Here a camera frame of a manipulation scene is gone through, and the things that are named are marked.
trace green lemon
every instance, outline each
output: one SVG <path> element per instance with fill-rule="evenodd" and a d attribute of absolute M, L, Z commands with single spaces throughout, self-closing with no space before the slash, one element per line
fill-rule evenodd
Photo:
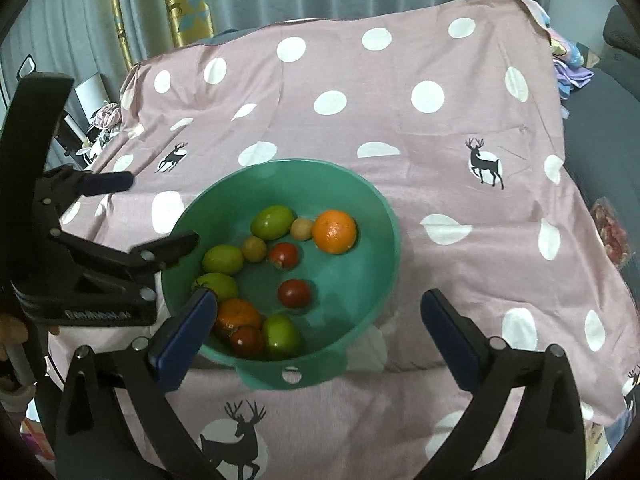
<path fill-rule="evenodd" d="M 291 209 L 272 205 L 255 216 L 251 222 L 251 233 L 262 240 L 275 240 L 289 232 L 293 221 Z"/>
<path fill-rule="evenodd" d="M 238 285 L 236 284 L 236 280 L 231 276 L 222 274 L 221 272 L 203 274 L 193 282 L 191 290 L 193 291 L 199 286 L 204 286 L 213 290 L 218 298 L 218 304 L 238 297 Z"/>
<path fill-rule="evenodd" d="M 233 245 L 216 245 L 204 253 L 202 258 L 202 270 L 222 272 L 227 276 L 240 272 L 243 264 L 242 251 Z"/>
<path fill-rule="evenodd" d="M 292 359 L 302 352 L 302 335 L 285 314 L 273 314 L 265 319 L 262 336 L 270 360 Z"/>

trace small tomato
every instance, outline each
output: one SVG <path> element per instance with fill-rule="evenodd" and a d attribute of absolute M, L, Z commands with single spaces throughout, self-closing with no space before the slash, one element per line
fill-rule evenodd
<path fill-rule="evenodd" d="M 264 354 L 264 338 L 255 326 L 244 325 L 229 338 L 235 355 L 242 359 L 258 359 Z"/>
<path fill-rule="evenodd" d="M 280 242 L 271 248 L 268 258 L 277 269 L 293 269 L 298 264 L 298 250 L 294 244 Z"/>
<path fill-rule="evenodd" d="M 288 308 L 302 308 L 311 301 L 311 289 L 304 280 L 287 280 L 278 288 L 278 300 Z"/>

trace blue gripper pad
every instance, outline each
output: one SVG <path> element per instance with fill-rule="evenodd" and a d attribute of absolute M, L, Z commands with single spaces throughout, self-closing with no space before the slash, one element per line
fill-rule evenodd
<path fill-rule="evenodd" d="M 76 184 L 76 193 L 84 196 L 104 195 L 126 191 L 133 186 L 135 177 L 130 171 L 115 173 L 88 173 Z"/>
<path fill-rule="evenodd" d="M 167 319 L 151 338 L 147 359 L 156 371 L 156 384 L 163 393 L 180 387 L 217 314 L 213 292 L 199 288 L 178 315 Z"/>
<path fill-rule="evenodd" d="M 436 288 L 420 302 L 420 316 L 459 388 L 474 393 L 484 381 L 489 361 L 487 339 L 453 308 Z"/>

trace bowl rim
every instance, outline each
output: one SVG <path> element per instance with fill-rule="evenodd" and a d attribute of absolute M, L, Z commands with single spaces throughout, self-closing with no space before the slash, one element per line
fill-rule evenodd
<path fill-rule="evenodd" d="M 247 364 L 247 365 L 251 365 L 251 366 L 256 366 L 256 365 L 259 365 L 259 364 L 265 364 L 265 365 L 273 366 L 273 365 L 277 364 L 277 365 L 280 365 L 282 367 L 287 367 L 287 366 L 296 366 L 297 363 L 314 360 L 314 359 L 318 358 L 319 356 L 321 356 L 322 354 L 325 354 L 326 352 L 344 352 L 346 350 L 348 344 L 350 342 L 352 342 L 354 339 L 356 339 L 358 336 L 360 336 L 370 325 L 372 325 L 372 323 L 380 315 L 380 312 L 382 311 L 382 308 L 383 308 L 384 304 L 389 300 L 389 297 L 393 293 L 393 290 L 394 290 L 394 288 L 396 286 L 396 283 L 398 281 L 398 273 L 399 273 L 399 268 L 400 268 L 401 242 L 402 242 L 402 240 L 401 240 L 400 227 L 399 227 L 399 224 L 398 224 L 398 217 L 396 216 L 396 213 L 394 212 L 393 208 L 389 205 L 389 202 L 386 200 L 386 197 L 384 195 L 382 195 L 382 193 L 378 190 L 378 188 L 376 186 L 374 186 L 369 180 L 367 180 L 366 178 L 361 176 L 356 171 L 350 170 L 349 168 L 345 168 L 344 166 L 341 166 L 339 164 L 335 164 L 334 162 L 329 162 L 327 160 L 319 160 L 319 159 L 316 159 L 316 158 L 277 158 L 277 159 L 273 159 L 273 160 L 268 160 L 267 162 L 261 162 L 259 164 L 252 164 L 250 166 L 245 166 L 244 168 L 240 168 L 240 169 L 234 171 L 233 173 L 229 173 L 228 175 L 225 175 L 224 177 L 220 178 L 219 180 L 217 180 L 216 182 L 211 184 L 211 186 L 207 187 L 207 189 L 203 190 L 201 193 L 198 194 L 198 196 L 196 198 L 193 199 L 193 201 L 182 212 L 182 214 L 180 215 L 180 218 L 178 218 L 178 221 L 175 223 L 175 226 L 171 230 L 170 234 L 171 235 L 175 234 L 174 231 L 176 229 L 176 226 L 180 223 L 180 219 L 184 215 L 187 214 L 187 212 L 194 205 L 194 203 L 196 202 L 198 197 L 203 195 L 204 193 L 208 192 L 214 186 L 218 186 L 219 184 L 221 184 L 225 180 L 228 180 L 228 179 L 230 179 L 233 176 L 236 176 L 238 174 L 244 173 L 245 171 L 250 171 L 253 168 L 256 168 L 256 167 L 259 167 L 259 166 L 264 166 L 264 165 L 267 165 L 267 164 L 281 164 L 283 162 L 284 163 L 287 163 L 287 162 L 311 162 L 311 163 L 314 163 L 314 164 L 322 164 L 324 166 L 329 166 L 329 167 L 332 167 L 332 168 L 334 168 L 336 170 L 340 170 L 340 171 L 342 171 L 344 173 L 347 173 L 347 174 L 357 178 L 363 184 L 365 184 L 367 187 L 369 187 L 369 189 L 378 197 L 378 199 L 382 203 L 382 205 L 385 208 L 385 211 L 386 211 L 386 213 L 387 213 L 387 215 L 389 217 L 389 221 L 391 223 L 391 230 L 392 230 L 393 238 L 394 238 L 394 266 L 393 266 L 393 270 L 392 270 L 392 279 L 389 281 L 388 285 L 386 286 L 385 290 L 383 291 L 383 295 L 382 295 L 383 299 L 380 299 L 377 302 L 376 305 L 372 306 L 372 308 L 370 309 L 369 313 L 355 327 L 353 327 L 353 329 L 349 330 L 347 333 L 345 333 L 343 336 L 338 338 L 336 341 L 334 341 L 330 345 L 327 345 L 327 346 L 325 346 L 325 347 L 323 347 L 321 349 L 315 350 L 315 351 L 313 351 L 313 352 L 311 352 L 309 354 L 304 354 L 304 355 L 301 355 L 299 357 L 295 357 L 295 358 L 291 358 L 291 359 L 286 359 L 286 360 L 281 360 L 281 361 L 264 361 L 264 362 L 261 362 L 261 361 L 257 361 L 257 360 L 251 360 L 251 359 L 243 359 L 243 358 L 236 357 L 236 356 L 233 356 L 233 355 L 230 355 L 230 354 L 225 354 L 225 353 L 219 352 L 219 351 L 209 347 L 206 344 L 206 342 L 204 342 L 200 346 L 200 350 L 198 351 L 198 353 L 203 355 L 207 359 L 217 363 L 217 364 L 222 364 L 222 365 L 226 365 L 226 366 L 230 366 L 230 367 L 242 367 L 242 364 Z M 161 288 L 162 288 L 162 296 L 164 298 L 164 302 L 165 302 L 165 305 L 167 307 L 167 310 L 169 311 L 169 314 L 171 316 L 174 316 L 175 314 L 172 312 L 172 308 L 169 306 L 169 303 L 168 303 L 168 301 L 166 299 L 166 296 L 164 294 L 165 277 L 166 277 L 166 271 L 163 270 L 161 272 L 161 274 L 160 274 L 160 283 L 161 283 Z"/>

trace pink cloth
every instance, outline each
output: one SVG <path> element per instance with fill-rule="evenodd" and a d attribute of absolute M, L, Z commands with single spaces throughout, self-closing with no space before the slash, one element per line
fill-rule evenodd
<path fill-rule="evenodd" d="M 273 157 L 351 168 L 399 218 L 400 277 L 348 352 L 354 371 L 313 388 L 252 392 L 234 371 L 208 367 L 168 396 L 212 460 L 221 449 L 212 442 L 238 439 L 225 403 L 244 400 L 238 413 L 249 420 L 250 400 L 266 415 L 255 437 L 247 433 L 257 447 L 242 478 L 256 466 L 266 480 L 413 478 L 469 401 L 420 321 L 420 296 L 434 286 L 487 335 L 518 348 L 563 346 L 585 418 L 608 425 L 625 409 L 622 385 L 639 361 L 636 311 L 562 168 L 548 35 L 517 0 L 273 25 L 178 49 L 132 69 L 122 107 L 122 131 L 94 170 L 126 169 L 136 184 L 82 198 L 65 215 L 70 232 L 127 249 L 169 232 L 210 184 Z M 121 348 L 153 330 L 63 328 L 52 354 L 65 368 L 80 344 Z M 480 463 L 499 450 L 517 400 Z M 238 477 L 229 462 L 218 467 Z"/>

